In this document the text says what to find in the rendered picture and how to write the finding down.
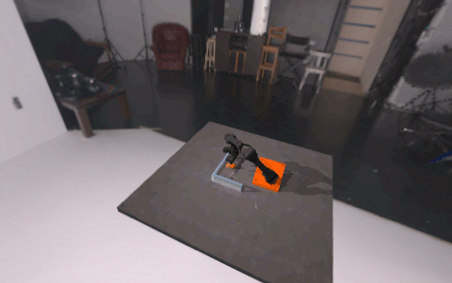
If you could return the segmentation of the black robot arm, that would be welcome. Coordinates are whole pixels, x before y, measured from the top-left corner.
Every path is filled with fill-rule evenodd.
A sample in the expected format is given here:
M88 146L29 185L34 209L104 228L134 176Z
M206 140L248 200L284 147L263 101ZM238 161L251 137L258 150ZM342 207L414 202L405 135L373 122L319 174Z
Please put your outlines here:
M270 168L265 167L265 165L258 159L258 154L256 153L255 149L252 148L249 144L243 143L242 141L238 141L236 139L236 136L233 134L227 134L225 135L224 140L226 143L230 144L231 146L224 146L223 152L231 152L230 147L237 148L240 152L240 154L247 160L254 162L263 172L263 176L265 177L265 180L272 184L275 184L279 176ZM242 154L240 151L240 148L243 146L249 146L244 153Z

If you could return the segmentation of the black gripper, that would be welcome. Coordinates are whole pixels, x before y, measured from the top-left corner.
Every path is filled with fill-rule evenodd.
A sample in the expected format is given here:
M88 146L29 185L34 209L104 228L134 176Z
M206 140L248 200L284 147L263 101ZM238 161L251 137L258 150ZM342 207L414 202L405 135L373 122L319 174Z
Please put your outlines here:
M237 157L237 155L239 154L239 151L237 148L230 147L230 149L231 149L231 152L230 152L231 155L227 155L226 161L229 161L230 164L232 164L234 162L235 158Z

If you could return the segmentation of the clear low wall corner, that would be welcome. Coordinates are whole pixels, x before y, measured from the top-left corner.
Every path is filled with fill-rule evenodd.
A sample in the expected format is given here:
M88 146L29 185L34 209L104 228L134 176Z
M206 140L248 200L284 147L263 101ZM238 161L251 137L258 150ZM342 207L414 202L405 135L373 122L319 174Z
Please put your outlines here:
M220 171L222 170L222 168L224 167L224 165L226 164L226 159L225 159L225 161L223 162L223 164L221 165L221 167L218 169L218 171L216 172L216 174L218 175L219 173L220 173ZM232 183L232 182L229 182L229 181L227 181L227 180L224 180L224 179L221 179L221 178L219 178L219 177L216 177L216 176L211 176L211 180L212 181L214 181L214 182L217 182L217 183L220 183L220 184L222 184L222 185L225 185L225 186L228 186L228 187L230 187L230 188L233 188L233 189L236 189L236 190L238 190L238 191L241 191L241 186L240 185L238 185L238 184L235 184L235 183Z

